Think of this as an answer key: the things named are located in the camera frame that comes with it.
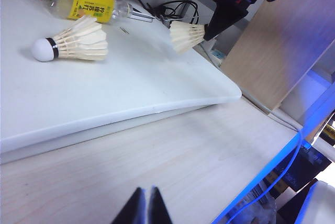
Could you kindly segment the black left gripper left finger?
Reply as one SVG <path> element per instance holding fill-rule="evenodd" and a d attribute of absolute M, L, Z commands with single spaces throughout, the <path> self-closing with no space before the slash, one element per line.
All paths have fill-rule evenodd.
<path fill-rule="evenodd" d="M 121 211 L 117 214 L 112 224 L 137 224 L 146 222 L 146 199 L 144 189 L 137 187 Z"/>

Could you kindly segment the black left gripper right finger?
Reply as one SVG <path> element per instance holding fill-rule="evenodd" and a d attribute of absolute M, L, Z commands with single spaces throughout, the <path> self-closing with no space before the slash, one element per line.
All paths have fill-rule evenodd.
<path fill-rule="evenodd" d="M 172 224 L 172 219 L 164 203 L 163 197 L 159 191 L 159 188 L 156 186 L 151 188 L 150 201 L 148 207 L 148 223 Z"/>

